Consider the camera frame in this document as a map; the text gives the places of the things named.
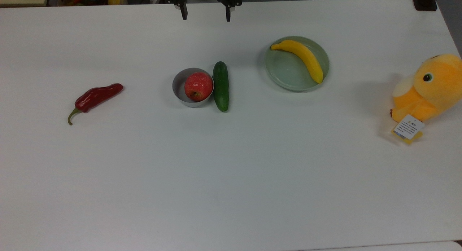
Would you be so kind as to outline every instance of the chili pepper stem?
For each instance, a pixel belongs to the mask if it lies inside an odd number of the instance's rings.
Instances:
[[[69,125],[72,126],[72,123],[71,123],[71,118],[73,115],[77,114],[77,113],[81,113],[82,111],[80,111],[78,108],[74,108],[74,110],[71,112],[71,114],[69,115],[69,118],[67,118],[67,122],[69,123]]]

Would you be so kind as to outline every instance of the banana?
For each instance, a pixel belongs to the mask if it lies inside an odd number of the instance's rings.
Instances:
[[[322,83],[321,65],[315,55],[304,44],[294,40],[284,40],[279,44],[271,45],[271,50],[283,50],[295,54],[302,59],[312,79],[317,83]]]

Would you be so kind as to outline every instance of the green cucumber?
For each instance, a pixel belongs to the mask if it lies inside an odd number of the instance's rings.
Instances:
[[[228,67],[224,62],[218,62],[213,67],[213,98],[218,109],[222,112],[228,110],[230,103]]]

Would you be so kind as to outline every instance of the stuffed toy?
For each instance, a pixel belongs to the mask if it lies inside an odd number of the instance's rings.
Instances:
[[[432,57],[393,90],[390,115],[400,122],[406,115],[424,122],[443,113],[462,98],[462,60],[452,54]]]

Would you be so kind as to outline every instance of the apple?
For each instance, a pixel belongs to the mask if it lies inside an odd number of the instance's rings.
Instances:
[[[184,92],[193,101],[205,100],[212,93],[212,90],[212,78],[204,72],[191,74],[184,83]]]

